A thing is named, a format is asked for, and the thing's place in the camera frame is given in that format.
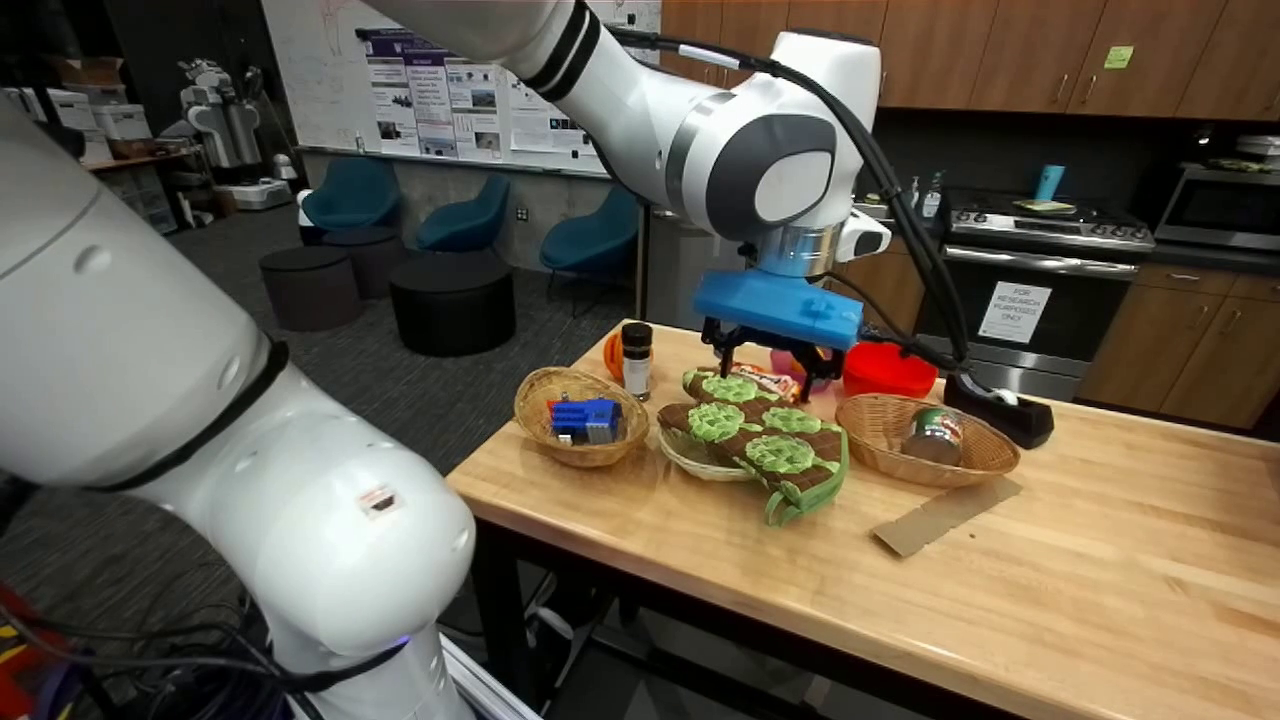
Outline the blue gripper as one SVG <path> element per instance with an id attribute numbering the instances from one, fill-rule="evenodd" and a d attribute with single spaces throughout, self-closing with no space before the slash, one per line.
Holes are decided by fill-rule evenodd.
<path id="1" fill-rule="evenodd" d="M 859 300 L 816 289 L 804 276 L 758 270 L 710 273 L 695 289 L 695 311 L 736 326 L 715 333 L 720 376 L 733 376 L 736 370 L 736 347 L 744 345 L 740 330 L 802 340 L 802 397 L 813 397 L 823 381 L 841 376 L 841 357 L 834 347 L 852 347 L 866 330 Z"/>

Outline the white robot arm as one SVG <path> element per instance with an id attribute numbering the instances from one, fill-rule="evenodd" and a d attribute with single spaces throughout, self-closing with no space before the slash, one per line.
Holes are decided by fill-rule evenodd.
<path id="1" fill-rule="evenodd" d="M 584 0 L 368 0 L 571 118 L 613 179 L 749 246 L 844 258 L 879 49 L 785 31 L 733 88 L 625 54 Z M 315 720 L 472 720 L 437 615 L 477 521 L 25 108 L 0 108 L 0 470 L 147 501 L 267 621 L 267 682 Z"/>

